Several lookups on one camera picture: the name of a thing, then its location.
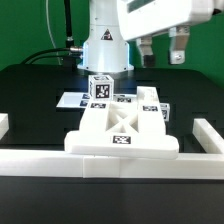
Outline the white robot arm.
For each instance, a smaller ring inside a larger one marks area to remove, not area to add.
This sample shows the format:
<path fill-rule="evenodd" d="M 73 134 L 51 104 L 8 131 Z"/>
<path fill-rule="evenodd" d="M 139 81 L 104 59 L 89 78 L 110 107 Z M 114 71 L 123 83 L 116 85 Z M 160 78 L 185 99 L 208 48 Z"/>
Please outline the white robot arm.
<path fill-rule="evenodd" d="M 148 66 L 152 38 L 161 34 L 171 38 L 169 62 L 182 64 L 190 28 L 223 11 L 224 0 L 89 0 L 89 37 L 78 67 L 96 73 L 130 71 L 132 40 Z"/>

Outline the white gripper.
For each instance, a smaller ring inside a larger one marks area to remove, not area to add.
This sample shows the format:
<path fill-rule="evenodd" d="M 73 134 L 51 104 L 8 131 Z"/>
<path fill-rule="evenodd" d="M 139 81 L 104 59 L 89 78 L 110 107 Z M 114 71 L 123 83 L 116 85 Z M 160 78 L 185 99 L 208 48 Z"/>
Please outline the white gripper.
<path fill-rule="evenodd" d="M 157 35 L 171 28 L 169 62 L 183 64 L 189 26 L 209 21 L 214 6 L 214 0 L 117 0 L 120 32 L 124 40 L 138 38 L 136 45 L 142 66 L 154 67 L 152 37 L 147 35 Z"/>

